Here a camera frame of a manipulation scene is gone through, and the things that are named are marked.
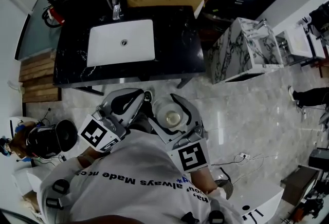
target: sink drain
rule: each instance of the sink drain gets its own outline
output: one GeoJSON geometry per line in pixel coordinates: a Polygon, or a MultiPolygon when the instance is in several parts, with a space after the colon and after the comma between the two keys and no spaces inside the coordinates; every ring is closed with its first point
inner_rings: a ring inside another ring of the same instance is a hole
{"type": "Polygon", "coordinates": [[[126,46],[128,44],[128,41],[127,40],[122,40],[121,41],[121,45],[124,47],[124,46],[126,46]]]}

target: robotic device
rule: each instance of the robotic device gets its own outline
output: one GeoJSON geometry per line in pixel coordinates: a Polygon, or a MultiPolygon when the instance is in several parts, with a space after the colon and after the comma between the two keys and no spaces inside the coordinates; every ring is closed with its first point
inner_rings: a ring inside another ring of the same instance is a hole
{"type": "MultiPolygon", "coordinates": [[[[171,94],[171,97],[188,117],[186,132],[163,128],[155,118],[149,118],[149,123],[166,144],[168,155],[178,169],[188,173],[209,164],[205,131],[197,108],[181,96],[171,94]]],[[[113,145],[129,133],[126,128],[137,115],[143,100],[142,89],[126,88],[111,92],[93,115],[87,116],[79,135],[95,150],[111,151],[113,145]]]]}

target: marble sink cabinet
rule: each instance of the marble sink cabinet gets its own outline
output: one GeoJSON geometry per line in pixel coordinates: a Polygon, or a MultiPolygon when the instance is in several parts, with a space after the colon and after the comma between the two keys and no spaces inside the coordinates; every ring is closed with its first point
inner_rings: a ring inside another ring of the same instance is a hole
{"type": "Polygon", "coordinates": [[[278,43],[268,26],[238,17],[208,52],[212,83],[244,81],[283,68],[278,43]]]}

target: black vanity table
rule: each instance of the black vanity table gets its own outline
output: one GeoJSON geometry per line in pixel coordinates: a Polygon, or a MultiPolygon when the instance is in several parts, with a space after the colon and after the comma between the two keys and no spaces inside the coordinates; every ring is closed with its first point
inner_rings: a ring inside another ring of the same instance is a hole
{"type": "Polygon", "coordinates": [[[53,83],[103,95],[94,85],[181,79],[182,88],[193,77],[205,72],[203,52],[192,7],[159,6],[129,8],[122,21],[152,19],[155,60],[87,67],[90,29],[117,23],[108,15],[66,21],[57,47],[53,83]]]}

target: white t-shirt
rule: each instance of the white t-shirt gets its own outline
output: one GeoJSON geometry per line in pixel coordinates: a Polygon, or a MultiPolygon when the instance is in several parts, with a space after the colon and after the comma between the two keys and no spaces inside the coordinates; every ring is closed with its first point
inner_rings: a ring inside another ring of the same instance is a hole
{"type": "Polygon", "coordinates": [[[131,130],[111,154],[82,169],[77,158],[58,165],[43,181],[38,194],[41,212],[48,224],[82,221],[104,215],[119,215],[145,224],[182,223],[192,212],[208,223],[210,202],[216,199],[227,224],[242,223],[241,216],[218,190],[205,195],[182,174],[156,135],[131,130]],[[70,205],[57,210],[45,205],[47,197],[59,198],[52,185],[58,179],[70,183],[70,205]]]}

